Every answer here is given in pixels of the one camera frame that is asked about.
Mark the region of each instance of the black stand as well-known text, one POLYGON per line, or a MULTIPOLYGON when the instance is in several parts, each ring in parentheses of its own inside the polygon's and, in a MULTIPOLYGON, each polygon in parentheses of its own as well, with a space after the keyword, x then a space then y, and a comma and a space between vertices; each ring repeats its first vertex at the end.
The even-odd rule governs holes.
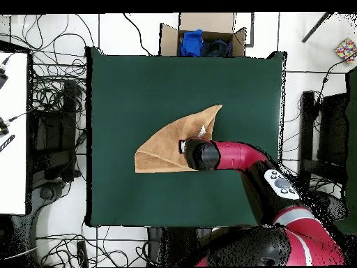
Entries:
POLYGON ((332 15, 332 13, 324 13, 324 15, 322 15, 322 17, 319 19, 319 21, 314 25, 314 27, 310 30, 309 33, 307 33, 307 35, 304 37, 303 39, 303 43, 305 43, 309 37, 317 30, 318 27, 320 27, 320 25, 330 16, 332 15))
POLYGON ((345 167, 333 165, 323 161, 312 160, 312 136, 314 131, 314 93, 304 91, 301 99, 301 134, 300 134, 300 155, 298 176, 308 190, 310 186, 311 174, 345 184, 347 174, 345 167))

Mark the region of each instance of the green tabletop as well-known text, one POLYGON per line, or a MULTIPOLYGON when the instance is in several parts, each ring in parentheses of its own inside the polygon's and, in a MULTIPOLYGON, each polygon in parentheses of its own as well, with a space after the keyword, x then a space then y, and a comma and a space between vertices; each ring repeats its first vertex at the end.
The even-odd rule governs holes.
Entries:
POLYGON ((349 98, 346 110, 349 128, 345 194, 349 216, 344 220, 336 221, 335 224, 343 233, 357 233, 357 67, 346 74, 346 88, 349 98))
POLYGON ((278 157, 282 65, 270 59, 105 56, 91 49, 91 224, 255 224, 239 173, 135 174, 134 154, 156 131, 223 104, 214 140, 278 157))

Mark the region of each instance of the cloth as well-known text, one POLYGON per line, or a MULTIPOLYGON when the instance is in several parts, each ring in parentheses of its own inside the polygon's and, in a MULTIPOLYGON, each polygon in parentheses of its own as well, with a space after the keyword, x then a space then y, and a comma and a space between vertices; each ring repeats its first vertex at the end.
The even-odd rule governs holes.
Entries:
MULTIPOLYGON (((347 38, 343 41, 338 48, 335 49, 336 54, 343 59, 346 59, 357 52, 357 47, 355 42, 353 42, 350 38, 347 38)), ((354 62, 354 58, 347 59, 346 62, 351 64, 354 62)))
POLYGON ((184 156, 179 153, 179 140, 198 135, 212 140, 215 116, 221 107, 215 105, 161 128, 135 153, 135 172, 195 171, 188 167, 184 156))
POLYGON ((185 57, 199 57, 202 47, 202 30, 186 32, 183 35, 181 55, 185 57))

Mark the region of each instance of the blue cloth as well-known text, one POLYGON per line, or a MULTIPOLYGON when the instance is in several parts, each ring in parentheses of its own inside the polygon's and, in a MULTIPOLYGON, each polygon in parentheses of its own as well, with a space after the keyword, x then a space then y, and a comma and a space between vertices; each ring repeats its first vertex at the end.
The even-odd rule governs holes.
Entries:
POLYGON ((202 30, 186 32, 183 35, 181 55, 185 57, 199 57, 202 47, 202 30))

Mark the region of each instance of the white surface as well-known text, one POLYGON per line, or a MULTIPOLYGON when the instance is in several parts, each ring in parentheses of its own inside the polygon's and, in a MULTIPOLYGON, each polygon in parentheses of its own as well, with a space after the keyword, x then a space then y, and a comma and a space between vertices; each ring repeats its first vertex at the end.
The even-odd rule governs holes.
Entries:
MULTIPOLYGON (((10 54, 0 52, 0 63, 10 54)), ((8 80, 0 89, 0 117, 3 120, 26 112, 27 55, 14 54, 6 65, 8 80)), ((0 138, 2 145, 11 135, 15 139, 0 152, 0 214, 25 214, 26 198, 26 115, 14 120, 9 134, 0 138)))
MULTIPOLYGON (((326 72, 341 61, 335 49, 350 37, 357 42, 356 21, 335 13, 325 20, 306 43, 302 39, 324 13, 280 13, 279 50, 287 52, 287 70, 326 72)), ((333 72, 346 73, 356 66, 340 64, 333 72)))
MULTIPOLYGON (((334 53, 335 47, 339 42, 350 36, 352 40, 357 41, 356 32, 354 32, 349 20, 344 20, 341 17, 334 16, 323 23, 311 38, 304 44, 301 42, 303 37, 314 26, 316 21, 323 13, 280 13, 280 34, 279 34, 279 50, 286 50, 287 70, 294 71, 327 71, 330 66, 340 61, 334 53)), ((250 42, 250 17, 247 13, 238 13, 239 23, 237 27, 247 27, 247 43, 250 42)), ((278 12, 271 13, 255 13, 255 39, 253 48, 246 49, 246 55, 249 57, 266 58, 272 51, 277 50, 278 46, 278 12)), ((105 54, 145 54, 147 53, 140 47, 139 34, 136 28, 129 23, 122 14, 105 14, 100 15, 100 32, 98 32, 98 15, 81 15, 87 22, 92 31, 93 41, 95 46, 100 47, 105 54)), ((164 14, 131 14, 128 17, 139 27, 142 33, 143 46, 151 53, 157 54, 159 48, 159 28, 160 23, 164 22, 169 26, 177 28, 178 13, 164 14)), ((22 34, 22 20, 24 16, 12 16, 12 33, 18 36, 22 34)), ((31 22, 36 18, 29 16, 26 28, 31 26, 31 22)), ((40 25, 43 31, 44 39, 51 40, 56 34, 61 33, 63 26, 66 25, 66 15, 46 15, 41 19, 40 25)), ((77 33, 84 37, 88 44, 91 44, 91 39, 88 35, 86 27, 81 23, 80 19, 75 15, 70 15, 69 26, 70 32, 77 33)), ((0 32, 7 30, 6 26, 0 26, 0 32)), ((29 34, 29 40, 39 45, 38 37, 35 33, 29 34)), ((56 50, 64 53, 75 53, 81 55, 84 53, 82 41, 76 39, 69 42, 66 37, 62 41, 56 43, 56 50)), ((13 40, 14 43, 23 45, 23 43, 13 40)), ((44 54, 39 53, 38 56, 44 62, 51 61, 44 54)), ((61 56, 61 62, 69 63, 74 57, 61 56)), ((347 72, 352 66, 339 65, 335 72, 347 72)), ((297 102, 303 91, 321 89, 322 79, 324 74, 315 73, 287 73, 286 104, 285 104, 285 120, 293 119, 298 114, 297 102)), ((344 92, 345 83, 344 75, 330 75, 329 81, 326 83, 324 95, 337 94, 344 92)), ((84 120, 81 121, 81 127, 84 127, 84 120)), ((286 123, 284 125, 284 139, 299 132, 299 120, 286 123)), ((298 136, 287 141, 283 148, 284 150, 293 149, 298 146, 298 136)), ((80 153, 85 153, 86 143, 80 147, 80 153)), ((314 141, 314 155, 316 155, 317 141, 314 141)), ((283 152, 283 158, 297 159, 298 150, 292 152, 283 152)), ((86 156, 78 156, 80 169, 86 176, 86 156)), ((296 161, 285 161, 284 164, 290 169, 297 169, 296 161)), ((70 194, 65 198, 45 207, 38 219, 37 236, 43 237, 47 235, 61 235, 63 233, 80 233, 81 224, 86 212, 86 184, 82 178, 78 178, 73 182, 70 194)), ((104 239, 107 233, 107 227, 98 228, 98 238, 104 239)), ((96 239, 96 229, 84 226, 84 235, 87 239, 96 239)), ((111 227, 106 241, 107 251, 122 250, 125 251, 131 261, 136 258, 135 247, 142 246, 140 241, 119 241, 118 239, 147 239, 146 228, 136 227, 111 227)), ((40 256, 45 255, 50 246, 45 244, 38 249, 40 256)), ((88 247, 89 253, 95 255, 95 249, 88 247)), ((122 257, 116 256, 118 265, 125 263, 122 257)), ((144 266, 143 260, 136 261, 133 266, 144 266)), ((112 263, 105 260, 99 266, 111 267, 112 263)))

